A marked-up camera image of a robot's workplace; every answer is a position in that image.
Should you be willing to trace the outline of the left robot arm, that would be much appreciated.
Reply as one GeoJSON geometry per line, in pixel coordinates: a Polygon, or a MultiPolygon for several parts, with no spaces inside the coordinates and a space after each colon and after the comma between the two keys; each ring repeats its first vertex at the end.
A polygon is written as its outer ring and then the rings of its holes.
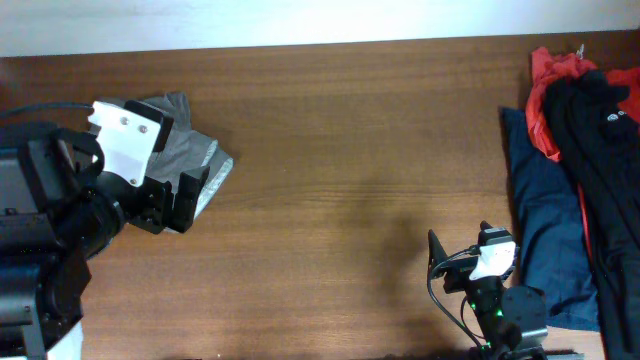
{"type": "Polygon", "coordinates": [[[45,359],[80,323],[89,259],[131,223],[153,234],[191,226],[209,169],[178,191],[105,172],[95,135],[50,122],[1,129],[1,355],[45,359]]]}

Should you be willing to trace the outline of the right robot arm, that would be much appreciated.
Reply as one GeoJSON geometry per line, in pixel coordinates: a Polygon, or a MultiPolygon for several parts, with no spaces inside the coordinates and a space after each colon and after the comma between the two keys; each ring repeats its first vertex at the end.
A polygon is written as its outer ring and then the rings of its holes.
{"type": "Polygon", "coordinates": [[[475,244],[447,254],[434,231],[428,232],[427,289],[433,303],[474,343],[471,359],[547,359],[544,292],[524,285],[507,287],[519,247],[504,227],[483,221],[475,244]],[[481,330],[476,335],[441,303],[433,281],[442,278],[447,294],[462,292],[481,330]]]}

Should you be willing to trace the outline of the grey shorts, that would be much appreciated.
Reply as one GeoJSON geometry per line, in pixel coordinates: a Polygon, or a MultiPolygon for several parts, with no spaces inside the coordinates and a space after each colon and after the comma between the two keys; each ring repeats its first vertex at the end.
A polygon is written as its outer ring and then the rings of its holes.
{"type": "Polygon", "coordinates": [[[170,182],[177,195],[182,172],[209,167],[209,174],[197,198],[194,219],[206,209],[216,192],[233,169],[234,159],[219,142],[192,128],[191,108],[184,92],[170,92],[162,96],[142,99],[142,102],[164,111],[174,119],[165,148],[153,153],[146,175],[160,183],[170,182]]]}

